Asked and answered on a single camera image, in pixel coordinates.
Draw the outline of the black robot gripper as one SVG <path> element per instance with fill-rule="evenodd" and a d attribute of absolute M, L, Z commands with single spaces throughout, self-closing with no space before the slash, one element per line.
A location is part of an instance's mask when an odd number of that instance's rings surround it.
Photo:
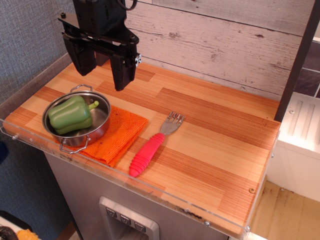
<path fill-rule="evenodd" d="M 122 91 L 135 79 L 141 63 L 137 52 L 139 38 L 125 25 L 127 12 L 123 0 L 75 0 L 75 13 L 61 12 L 66 50 L 76 68 L 86 76 L 96 66 L 95 52 L 109 56 L 116 91 Z"/>

